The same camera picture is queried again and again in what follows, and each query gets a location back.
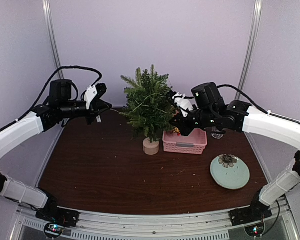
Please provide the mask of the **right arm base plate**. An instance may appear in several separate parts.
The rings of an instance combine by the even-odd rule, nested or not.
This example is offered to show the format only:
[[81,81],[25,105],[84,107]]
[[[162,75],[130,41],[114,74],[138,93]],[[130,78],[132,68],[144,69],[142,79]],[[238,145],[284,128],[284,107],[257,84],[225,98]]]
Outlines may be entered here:
[[248,207],[236,208],[229,212],[232,226],[245,225],[252,222],[261,221],[271,217],[273,214],[269,206],[262,203],[251,204]]

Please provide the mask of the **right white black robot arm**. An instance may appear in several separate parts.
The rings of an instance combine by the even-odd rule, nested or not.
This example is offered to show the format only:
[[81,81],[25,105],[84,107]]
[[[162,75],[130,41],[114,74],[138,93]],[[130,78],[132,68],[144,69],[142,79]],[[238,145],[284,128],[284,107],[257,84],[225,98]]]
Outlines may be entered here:
[[190,97],[169,91],[167,100],[180,111],[169,123],[182,136],[188,136],[196,128],[217,128],[221,132],[229,129],[274,139],[297,150],[286,170],[255,194],[246,216],[256,221],[278,198],[300,184],[300,121],[265,110],[250,97],[248,102],[234,100],[225,104],[219,89],[214,82],[194,87],[191,92],[195,105],[191,104]]

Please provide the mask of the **thin wire string lights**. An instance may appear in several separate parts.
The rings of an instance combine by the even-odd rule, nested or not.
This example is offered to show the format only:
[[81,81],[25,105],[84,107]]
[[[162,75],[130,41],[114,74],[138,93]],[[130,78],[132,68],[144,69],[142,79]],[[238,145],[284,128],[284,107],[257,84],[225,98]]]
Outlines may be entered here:
[[155,114],[171,116],[174,113],[172,105],[166,98],[166,94],[173,88],[166,80],[137,81],[130,77],[124,77],[123,80],[128,84],[124,89],[127,102],[122,110],[116,110],[120,115],[133,118]]

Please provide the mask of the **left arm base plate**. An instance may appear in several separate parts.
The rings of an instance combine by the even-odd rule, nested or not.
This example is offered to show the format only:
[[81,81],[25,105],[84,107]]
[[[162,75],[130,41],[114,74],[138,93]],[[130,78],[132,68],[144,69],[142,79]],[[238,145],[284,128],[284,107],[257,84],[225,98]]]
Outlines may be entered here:
[[36,208],[36,218],[61,225],[63,227],[76,227],[80,213],[75,210],[61,208],[52,204],[44,208]]

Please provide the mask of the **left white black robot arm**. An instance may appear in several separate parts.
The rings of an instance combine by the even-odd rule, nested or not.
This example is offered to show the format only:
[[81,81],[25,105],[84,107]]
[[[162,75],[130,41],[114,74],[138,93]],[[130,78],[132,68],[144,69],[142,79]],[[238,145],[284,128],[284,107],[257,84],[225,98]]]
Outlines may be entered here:
[[[85,118],[87,124],[100,122],[102,112],[112,108],[101,98],[107,92],[105,83],[95,83],[87,88],[83,99],[72,98],[76,85],[69,79],[54,80],[50,83],[49,96],[43,104],[34,106],[22,119],[0,131],[0,160],[19,145],[41,133],[47,132],[64,120]],[[44,191],[24,184],[0,171],[0,196],[42,209],[51,222],[62,218],[62,211]]]

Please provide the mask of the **gold star red ornament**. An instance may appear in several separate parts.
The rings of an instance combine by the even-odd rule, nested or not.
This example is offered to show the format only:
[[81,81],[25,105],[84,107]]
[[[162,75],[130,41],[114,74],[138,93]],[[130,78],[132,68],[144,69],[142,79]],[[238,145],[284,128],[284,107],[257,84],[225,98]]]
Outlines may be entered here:
[[180,135],[181,135],[181,132],[180,132],[180,130],[179,130],[177,127],[174,127],[174,128],[171,130],[171,133],[172,133],[172,134],[177,134],[177,136],[180,136]]

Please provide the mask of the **small white battery box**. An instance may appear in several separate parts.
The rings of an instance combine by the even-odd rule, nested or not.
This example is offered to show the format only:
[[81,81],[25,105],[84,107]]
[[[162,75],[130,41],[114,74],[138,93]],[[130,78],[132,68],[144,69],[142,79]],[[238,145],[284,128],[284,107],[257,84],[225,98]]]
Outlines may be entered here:
[[96,121],[97,121],[98,123],[101,123],[101,122],[102,122],[101,117],[100,117],[99,115],[96,117]]

